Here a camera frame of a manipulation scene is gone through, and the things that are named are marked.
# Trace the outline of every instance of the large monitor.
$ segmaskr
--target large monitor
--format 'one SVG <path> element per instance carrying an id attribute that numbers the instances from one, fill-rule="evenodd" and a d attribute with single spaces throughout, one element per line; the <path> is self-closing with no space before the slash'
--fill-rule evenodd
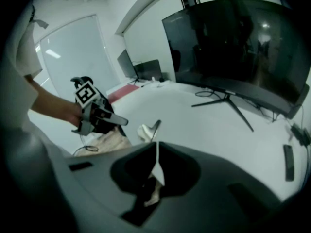
<path id="1" fill-rule="evenodd" d="M 120 56 L 118 57 L 118 62 L 123 70 L 123 73 L 127 78 L 138 78 L 137 73 L 133 67 L 132 61 L 130 56 L 126 50 L 124 50 Z"/>
<path id="2" fill-rule="evenodd" d="M 144 62 L 134 66 L 134 68 L 140 79 L 151 80 L 152 77 L 154 77 L 155 80 L 159 81 L 162 78 L 162 72 L 158 60 Z"/>
<path id="3" fill-rule="evenodd" d="M 162 22 L 177 82 L 235 94 L 285 116 L 306 95 L 311 56 L 291 9 L 217 0 Z"/>

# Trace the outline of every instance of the small monitor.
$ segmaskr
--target small monitor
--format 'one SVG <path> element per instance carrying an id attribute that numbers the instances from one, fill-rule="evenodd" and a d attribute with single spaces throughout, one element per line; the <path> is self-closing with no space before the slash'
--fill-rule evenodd
<path id="1" fill-rule="evenodd" d="M 123 73 L 127 78 L 137 78 L 137 74 L 135 72 L 135 69 L 133 67 L 132 61 L 130 57 L 128 56 L 128 53 L 126 50 L 124 50 L 120 56 L 118 57 L 118 62 L 123 70 Z"/>
<path id="2" fill-rule="evenodd" d="M 159 60 L 144 62 L 134 66 L 134 68 L 140 79 L 151 80 L 154 77 L 155 80 L 159 81 L 162 78 Z"/>

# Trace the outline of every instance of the sleeve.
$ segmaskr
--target sleeve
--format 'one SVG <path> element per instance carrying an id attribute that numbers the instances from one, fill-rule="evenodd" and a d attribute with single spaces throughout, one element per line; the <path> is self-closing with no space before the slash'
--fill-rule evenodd
<path id="1" fill-rule="evenodd" d="M 29 23 L 17 49 L 16 69 L 22 76 L 33 78 L 42 70 L 33 39 L 34 23 Z"/>

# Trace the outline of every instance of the curved monitor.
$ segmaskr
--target curved monitor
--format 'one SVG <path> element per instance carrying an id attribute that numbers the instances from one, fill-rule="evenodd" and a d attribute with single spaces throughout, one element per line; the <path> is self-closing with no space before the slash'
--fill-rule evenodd
<path id="1" fill-rule="evenodd" d="M 285 116 L 301 97 L 311 55 L 291 9 L 217 0 L 162 22 L 177 82 L 245 97 Z"/>

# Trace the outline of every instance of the red object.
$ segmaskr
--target red object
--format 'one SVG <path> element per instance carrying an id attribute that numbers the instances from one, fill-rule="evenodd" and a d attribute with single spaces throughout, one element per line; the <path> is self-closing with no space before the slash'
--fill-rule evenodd
<path id="1" fill-rule="evenodd" d="M 120 98 L 123 98 L 124 96 L 131 93 L 132 91 L 137 90 L 138 88 L 139 87 L 136 85 L 128 84 L 128 85 L 122 87 L 121 89 L 109 94 L 108 95 L 108 101 L 110 104 L 112 104 L 113 102 L 119 100 Z"/>

